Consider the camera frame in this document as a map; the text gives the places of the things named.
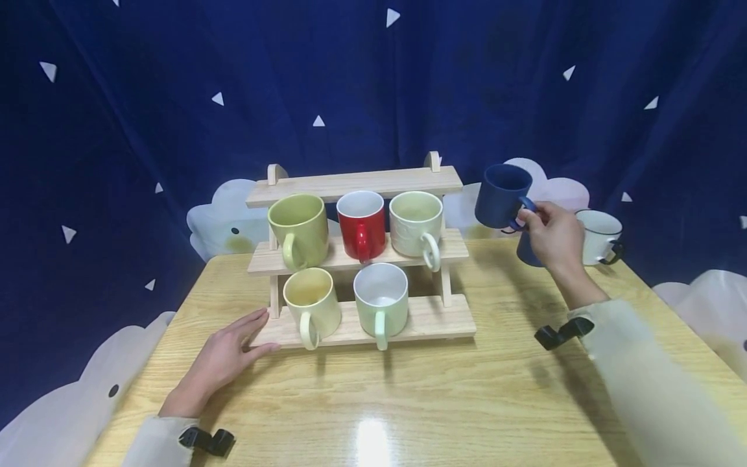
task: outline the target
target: wooden mug rack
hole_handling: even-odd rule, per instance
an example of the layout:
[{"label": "wooden mug rack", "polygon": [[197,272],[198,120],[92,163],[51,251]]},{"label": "wooden mug rack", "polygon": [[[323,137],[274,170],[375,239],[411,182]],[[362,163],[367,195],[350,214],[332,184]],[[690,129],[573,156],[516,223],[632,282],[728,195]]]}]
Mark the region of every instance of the wooden mug rack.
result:
[{"label": "wooden mug rack", "polygon": [[[343,195],[356,190],[376,191],[391,199],[405,191],[427,191],[443,199],[445,194],[462,190],[462,180],[452,166],[441,166],[441,158],[431,151],[422,168],[381,170],[376,172],[342,173],[324,176],[289,178],[278,164],[267,167],[267,180],[257,182],[247,198],[250,208],[269,207],[275,201],[297,193],[319,196],[324,202],[335,202]],[[438,296],[410,297],[409,317],[405,329],[389,341],[417,341],[438,338],[472,337],[477,328],[467,300],[462,294],[451,293],[450,265],[469,257],[469,252],[458,229],[442,226],[441,270],[432,273]],[[372,262],[388,262],[393,265],[424,265],[422,258],[402,256],[387,240],[384,253]],[[363,265],[345,254],[342,237],[329,238],[329,253],[319,266],[329,271],[359,270]],[[292,274],[282,260],[277,238],[270,228],[270,241],[261,242],[247,269],[252,276],[270,277],[270,320],[257,335],[252,345],[277,342],[286,348],[303,348],[296,321],[284,306],[282,284]],[[340,302],[342,322],[334,334],[326,337],[320,346],[375,343],[360,326],[356,302]]]}]

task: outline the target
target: sleeve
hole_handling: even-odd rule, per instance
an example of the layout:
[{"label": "sleeve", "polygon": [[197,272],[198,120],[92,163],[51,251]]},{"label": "sleeve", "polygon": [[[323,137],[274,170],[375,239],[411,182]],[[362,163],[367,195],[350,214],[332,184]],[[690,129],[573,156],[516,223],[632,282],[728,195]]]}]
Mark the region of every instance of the sleeve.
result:
[{"label": "sleeve", "polygon": [[196,418],[146,418],[122,467],[189,467],[192,450],[180,445],[179,437],[197,423]]},{"label": "sleeve", "polygon": [[581,338],[631,444],[647,467],[737,467],[747,453],[697,382],[658,346],[627,302],[568,314],[594,323]]}]

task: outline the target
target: human hand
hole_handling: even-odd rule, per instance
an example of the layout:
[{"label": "human hand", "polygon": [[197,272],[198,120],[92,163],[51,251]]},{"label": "human hand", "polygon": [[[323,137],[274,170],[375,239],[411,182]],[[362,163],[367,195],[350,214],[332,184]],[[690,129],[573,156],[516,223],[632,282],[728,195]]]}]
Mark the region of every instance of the human hand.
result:
[{"label": "human hand", "polygon": [[529,209],[518,213],[527,224],[534,254],[550,272],[582,270],[583,224],[554,202],[535,204],[536,213]]},{"label": "human hand", "polygon": [[198,418],[218,389],[235,380],[264,355],[278,350],[280,344],[263,344],[245,351],[268,318],[267,309],[259,309],[211,335],[158,415]]}]

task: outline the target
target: mug handle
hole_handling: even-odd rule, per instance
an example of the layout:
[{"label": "mug handle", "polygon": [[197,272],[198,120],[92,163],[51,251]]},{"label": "mug handle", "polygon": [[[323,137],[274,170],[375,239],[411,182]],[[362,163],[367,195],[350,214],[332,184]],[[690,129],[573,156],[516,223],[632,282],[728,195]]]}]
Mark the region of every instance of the mug handle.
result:
[{"label": "mug handle", "polygon": [[376,348],[386,350],[389,343],[386,341],[386,312],[379,310],[373,324],[373,333],[376,336]]},{"label": "mug handle", "polygon": [[301,332],[301,342],[306,350],[316,350],[319,347],[319,333],[314,323],[311,322],[311,312],[301,313],[301,322],[299,325]]},{"label": "mug handle", "polygon": [[358,253],[358,260],[361,263],[371,260],[371,251],[368,249],[368,232],[363,222],[358,224],[356,230],[356,252]]},{"label": "mug handle", "polygon": [[619,259],[622,258],[622,253],[625,251],[625,247],[620,240],[609,240],[609,242],[612,244],[612,252],[615,253],[615,255],[609,261],[607,258],[599,258],[599,262],[607,266],[614,265],[619,261]]},{"label": "mug handle", "polygon": [[[518,200],[521,202],[521,204],[525,208],[529,209],[532,212],[537,212],[537,206],[535,206],[532,200],[530,200],[529,198],[519,197]],[[511,219],[511,221],[509,222],[509,225],[511,226],[512,229],[514,229],[514,232],[518,232],[519,230],[524,230],[524,227],[518,225],[518,223],[516,222],[516,219]]]},{"label": "mug handle", "polygon": [[294,249],[296,243],[296,235],[289,233],[285,236],[285,240],[282,242],[282,260],[285,266],[290,270],[301,270],[306,268],[306,262],[303,262],[300,266],[296,264],[295,257],[298,256],[298,252]]},{"label": "mug handle", "polygon": [[438,249],[438,243],[428,232],[421,235],[421,242],[424,242],[423,259],[425,264],[432,272],[441,269],[441,251]]}]

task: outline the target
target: dark blue mug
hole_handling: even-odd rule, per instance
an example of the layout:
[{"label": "dark blue mug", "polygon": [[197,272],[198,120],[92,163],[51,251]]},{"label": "dark blue mug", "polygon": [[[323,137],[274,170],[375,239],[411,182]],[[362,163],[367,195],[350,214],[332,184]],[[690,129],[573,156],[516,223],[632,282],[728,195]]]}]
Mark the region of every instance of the dark blue mug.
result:
[{"label": "dark blue mug", "polygon": [[477,194],[474,215],[484,226],[492,229],[511,227],[521,230],[516,215],[522,206],[536,211],[532,200],[527,198],[532,176],[521,167],[511,164],[496,164],[485,169],[483,183]]},{"label": "dark blue mug", "polygon": [[537,255],[532,250],[532,244],[530,243],[529,232],[524,231],[521,233],[521,238],[518,241],[518,247],[516,248],[516,255],[525,264],[534,267],[544,267],[545,265],[539,261]]}]

